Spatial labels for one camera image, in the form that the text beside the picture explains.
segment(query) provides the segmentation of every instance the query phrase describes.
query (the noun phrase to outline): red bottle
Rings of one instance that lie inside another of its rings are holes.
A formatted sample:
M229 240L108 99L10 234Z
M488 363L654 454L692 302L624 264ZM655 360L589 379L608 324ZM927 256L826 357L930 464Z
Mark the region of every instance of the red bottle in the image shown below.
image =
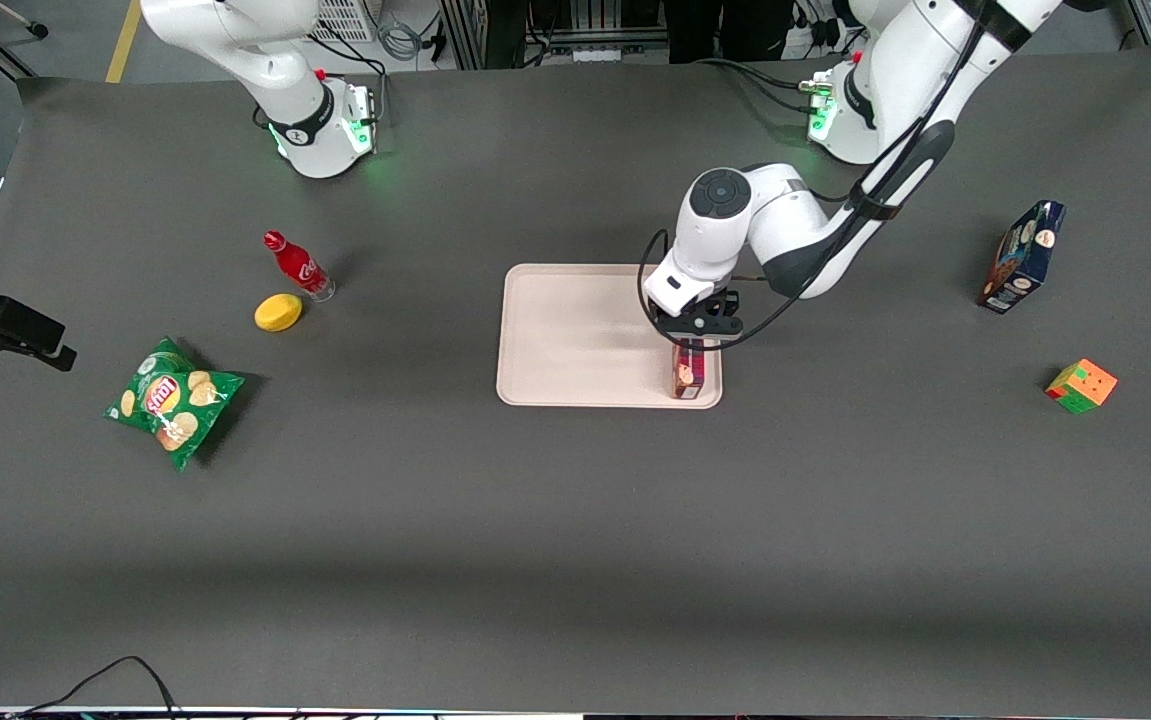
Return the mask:
M288 278L291 278L297 286L314 302L330 300L334 296L334 281L320 266L314 263L308 252L292 242L287 242L285 237L277 231L264 233L264 245L277 255L277 267L282 268Z

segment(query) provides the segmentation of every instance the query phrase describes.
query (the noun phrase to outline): yellow lemon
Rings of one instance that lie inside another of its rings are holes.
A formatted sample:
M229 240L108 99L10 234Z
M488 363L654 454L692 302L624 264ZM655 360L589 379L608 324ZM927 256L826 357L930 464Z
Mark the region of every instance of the yellow lemon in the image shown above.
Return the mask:
M297 294L275 294L256 307L256 324L261 331L281 332L295 324L303 311L304 301Z

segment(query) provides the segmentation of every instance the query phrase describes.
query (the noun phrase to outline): rubik's cube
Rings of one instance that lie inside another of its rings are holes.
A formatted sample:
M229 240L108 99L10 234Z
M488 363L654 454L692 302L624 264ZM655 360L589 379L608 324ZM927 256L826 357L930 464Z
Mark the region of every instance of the rubik's cube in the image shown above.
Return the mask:
M1116 384L1113 375L1083 357L1055 377L1055 382L1046 388L1046 395L1054 397L1069 413L1081 415L1104 405Z

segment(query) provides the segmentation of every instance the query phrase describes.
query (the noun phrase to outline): chips bag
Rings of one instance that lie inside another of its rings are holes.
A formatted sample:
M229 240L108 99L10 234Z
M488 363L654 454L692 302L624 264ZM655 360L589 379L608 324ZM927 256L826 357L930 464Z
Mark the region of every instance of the chips bag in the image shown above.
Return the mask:
M183 472L243 382L238 375L197 369L180 346L165 337L145 357L121 400L104 415L154 434L171 454L176 470Z

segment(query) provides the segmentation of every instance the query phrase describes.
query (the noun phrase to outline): small box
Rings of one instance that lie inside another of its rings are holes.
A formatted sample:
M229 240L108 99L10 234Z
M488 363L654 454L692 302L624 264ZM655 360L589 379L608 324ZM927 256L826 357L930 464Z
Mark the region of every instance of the small box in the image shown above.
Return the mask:
M1001 236L978 306L1003 315L1046 282L1055 237L1064 224L1064 205L1042 200Z
M1055 375L1054 381L1046 388L1046 395L1054 398L1064 409L1081 415L1088 409L1104 405L1116 384L1118 380L1113 375L1083 357Z
M677 400L694 400L702 386L704 386L704 351L700 347L673 345L672 396Z

